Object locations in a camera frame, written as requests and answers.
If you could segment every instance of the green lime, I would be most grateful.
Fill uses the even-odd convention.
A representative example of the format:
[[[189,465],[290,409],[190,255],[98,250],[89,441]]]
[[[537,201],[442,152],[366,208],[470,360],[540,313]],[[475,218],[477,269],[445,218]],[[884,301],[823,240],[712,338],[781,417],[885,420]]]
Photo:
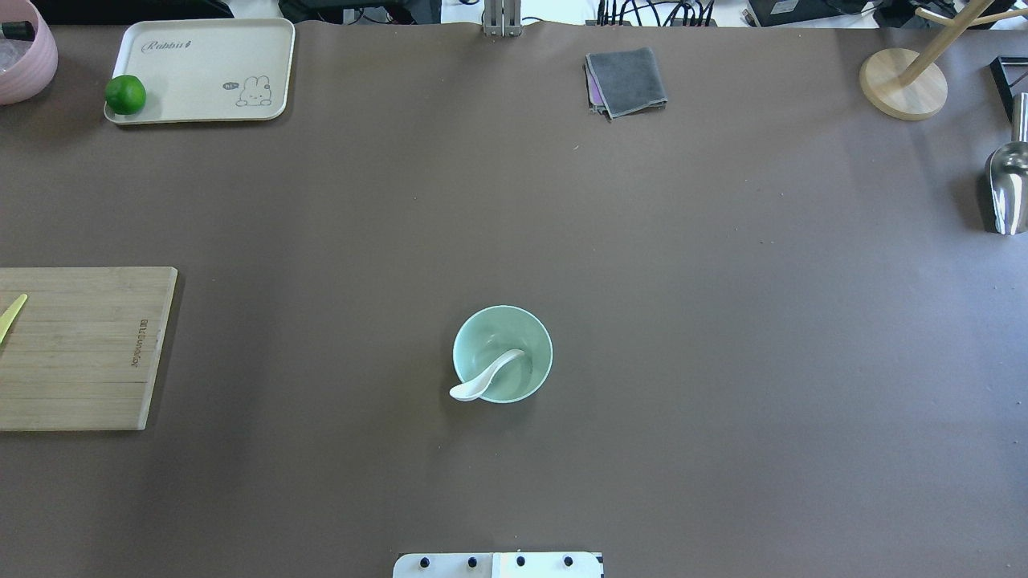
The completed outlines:
[[[146,88],[132,74],[111,78],[104,88],[104,99],[111,110],[118,114],[136,114],[146,105]]]

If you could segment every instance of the stainless steel scoop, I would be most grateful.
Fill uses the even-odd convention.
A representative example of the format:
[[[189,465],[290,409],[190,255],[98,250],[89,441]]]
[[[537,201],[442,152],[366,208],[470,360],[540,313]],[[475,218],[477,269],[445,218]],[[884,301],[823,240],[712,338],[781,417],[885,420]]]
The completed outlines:
[[[996,213],[996,232],[1017,234],[1028,230],[1028,98],[1014,99],[1014,142],[989,155],[989,187]]]

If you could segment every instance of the gray towel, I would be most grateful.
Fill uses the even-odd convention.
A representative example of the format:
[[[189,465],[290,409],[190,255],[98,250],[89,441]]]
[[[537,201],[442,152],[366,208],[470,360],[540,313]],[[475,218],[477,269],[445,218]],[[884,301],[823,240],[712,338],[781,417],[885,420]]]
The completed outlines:
[[[585,56],[587,81],[595,80],[602,99],[596,110],[611,118],[667,104],[664,83],[657,70],[657,57],[650,48],[626,52],[596,52]]]

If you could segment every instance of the pink bowl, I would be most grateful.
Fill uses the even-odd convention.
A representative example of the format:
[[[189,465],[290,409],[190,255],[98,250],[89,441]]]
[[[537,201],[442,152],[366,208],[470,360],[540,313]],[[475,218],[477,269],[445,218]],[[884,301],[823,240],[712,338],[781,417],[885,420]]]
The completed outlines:
[[[58,46],[39,10],[29,0],[0,0],[0,22],[29,21],[36,39],[14,66],[0,73],[0,105],[24,101],[39,94],[58,70]]]

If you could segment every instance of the bamboo cutting board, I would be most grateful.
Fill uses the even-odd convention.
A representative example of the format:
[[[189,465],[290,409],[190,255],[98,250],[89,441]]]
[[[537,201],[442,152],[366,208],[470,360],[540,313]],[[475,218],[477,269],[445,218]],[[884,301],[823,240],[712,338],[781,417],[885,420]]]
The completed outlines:
[[[0,268],[0,430],[142,430],[178,272]]]

